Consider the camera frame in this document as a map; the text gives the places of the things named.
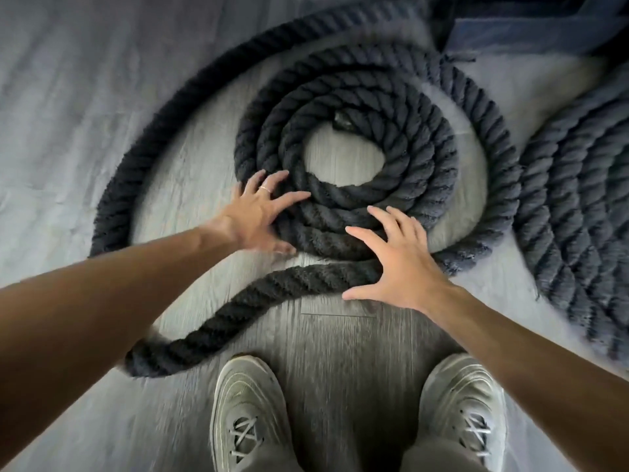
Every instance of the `gray rope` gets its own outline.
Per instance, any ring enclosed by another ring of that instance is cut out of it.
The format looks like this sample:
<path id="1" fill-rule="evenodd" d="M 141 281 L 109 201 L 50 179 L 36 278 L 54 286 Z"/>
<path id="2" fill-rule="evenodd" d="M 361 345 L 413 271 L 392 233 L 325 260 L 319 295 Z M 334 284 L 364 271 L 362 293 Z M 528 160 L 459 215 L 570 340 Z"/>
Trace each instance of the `gray rope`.
<path id="1" fill-rule="evenodd" d="M 629 63 L 554 116 L 521 162 L 514 229 L 539 290 L 629 365 Z"/>
<path id="2" fill-rule="evenodd" d="M 367 20 L 380 16 L 380 8 L 374 6 L 365 11 L 371 14 Z M 333 11 L 309 20 L 327 23 L 329 17 L 342 28 L 338 20 L 345 16 L 349 15 Z M 289 31 L 304 32 L 310 21 L 303 23 L 289 24 Z M 273 49 L 264 52 L 268 55 Z M 148 169 L 190 118 L 190 110 L 216 92 L 216 83 L 202 75 L 215 72 L 211 65 L 182 88 L 125 155 L 99 203 L 92 254 L 128 244 L 131 209 Z M 278 235 L 301 251 L 351 262 L 294 267 L 254 281 L 185 338 L 139 341 L 126 356 L 131 375 L 184 371 L 220 351 L 273 305 L 377 281 L 379 262 L 343 233 L 345 225 L 378 227 L 366 213 L 367 205 L 395 205 L 427 228 L 436 223 L 452 194 L 457 153 L 450 126 L 439 109 L 407 82 L 411 76 L 440 88 L 466 113 L 487 155 L 488 198 L 481 220 L 467 237 L 436 253 L 436 261 L 454 275 L 491 253 L 512 224 L 520 193 L 518 156 L 495 103 L 438 54 L 414 46 L 393 43 L 320 51 L 276 75 L 248 106 L 237 137 L 235 171 L 246 181 L 260 168 L 290 169 L 291 177 L 282 187 L 310 190 L 313 197 L 277 219 Z M 323 121 L 333 121 L 336 128 L 381 147 L 386 162 L 372 181 L 336 187 L 306 172 L 304 139 Z"/>

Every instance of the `left hand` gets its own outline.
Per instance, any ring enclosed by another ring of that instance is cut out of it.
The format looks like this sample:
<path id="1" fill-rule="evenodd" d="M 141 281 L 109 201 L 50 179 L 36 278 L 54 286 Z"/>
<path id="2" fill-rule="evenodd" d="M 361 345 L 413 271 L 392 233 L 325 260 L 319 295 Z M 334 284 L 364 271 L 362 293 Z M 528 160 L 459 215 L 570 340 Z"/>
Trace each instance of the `left hand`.
<path id="1" fill-rule="evenodd" d="M 282 210 L 309 198 L 310 192 L 288 192 L 273 200 L 271 194 L 288 177 L 288 170 L 264 179 L 265 174 L 264 170 L 253 174 L 244 190 L 241 182 L 237 183 L 232 190 L 232 202 L 206 226 L 223 230 L 236 242 L 239 250 L 295 254 L 294 246 L 273 234 L 271 223 Z"/>

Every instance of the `forearm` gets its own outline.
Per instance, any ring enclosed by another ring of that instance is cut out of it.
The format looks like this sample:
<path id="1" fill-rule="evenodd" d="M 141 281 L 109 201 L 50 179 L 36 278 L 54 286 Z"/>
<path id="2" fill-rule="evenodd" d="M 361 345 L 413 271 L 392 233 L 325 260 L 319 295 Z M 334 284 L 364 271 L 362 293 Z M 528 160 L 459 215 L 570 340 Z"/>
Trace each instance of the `forearm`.
<path id="1" fill-rule="evenodd" d="M 197 228 L 0 290 L 0 468 L 234 249 Z"/>
<path id="2" fill-rule="evenodd" d="M 625 466 L 629 383 L 485 306 L 460 287 L 427 315 L 476 357 L 583 472 Z"/>

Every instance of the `hand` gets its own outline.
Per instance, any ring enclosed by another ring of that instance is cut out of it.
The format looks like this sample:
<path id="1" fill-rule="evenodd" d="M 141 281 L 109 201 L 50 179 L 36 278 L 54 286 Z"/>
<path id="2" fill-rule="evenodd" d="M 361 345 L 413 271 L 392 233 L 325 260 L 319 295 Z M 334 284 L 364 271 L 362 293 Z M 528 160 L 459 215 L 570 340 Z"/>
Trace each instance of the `hand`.
<path id="1" fill-rule="evenodd" d="M 345 231 L 373 250 L 382 264 L 382 277 L 374 285 L 350 288 L 343 299 L 383 301 L 426 313 L 436 289 L 452 286 L 429 253 L 426 231 L 416 218 L 396 208 L 387 207 L 385 212 L 370 206 L 367 211 L 382 223 L 387 242 L 369 229 L 349 226 Z"/>
<path id="2" fill-rule="evenodd" d="M 272 200 L 273 190 L 288 177 L 288 170 L 271 174 L 260 185 L 264 175 L 264 170 L 253 174 L 244 191 L 241 183 L 237 183 L 232 190 L 232 202 L 206 226 L 224 231 L 239 250 L 295 254 L 294 246 L 273 234 L 271 223 L 282 210 L 309 198 L 310 192 L 288 192 Z"/>

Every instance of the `shoelace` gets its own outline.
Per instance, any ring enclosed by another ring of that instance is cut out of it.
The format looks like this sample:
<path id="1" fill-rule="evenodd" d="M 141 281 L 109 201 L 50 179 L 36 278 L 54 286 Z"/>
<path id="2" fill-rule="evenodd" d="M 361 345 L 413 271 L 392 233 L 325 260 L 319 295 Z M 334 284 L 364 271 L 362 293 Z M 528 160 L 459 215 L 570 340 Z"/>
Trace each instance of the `shoelace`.
<path id="1" fill-rule="evenodd" d="M 491 434 L 491 429 L 487 426 L 487 423 L 481 414 L 463 411 L 461 411 L 461 413 L 467 424 L 467 427 L 463 429 L 463 432 L 467 432 L 468 434 L 467 437 L 461 435 L 459 443 L 466 449 L 474 452 L 484 464 L 485 457 L 489 456 L 489 451 L 487 450 L 487 436 Z M 481 446 L 480 448 L 472 446 L 470 434 L 472 437 L 476 437 L 478 444 Z"/>
<path id="2" fill-rule="evenodd" d="M 257 417 L 241 417 L 234 421 L 234 427 L 229 431 L 234 436 L 234 448 L 230 451 L 230 454 L 236 457 L 236 463 L 239 463 L 263 443 L 264 438 L 258 438 L 256 432 L 255 426 L 257 421 Z M 253 441 L 253 447 L 245 447 L 250 445 L 247 441 Z"/>

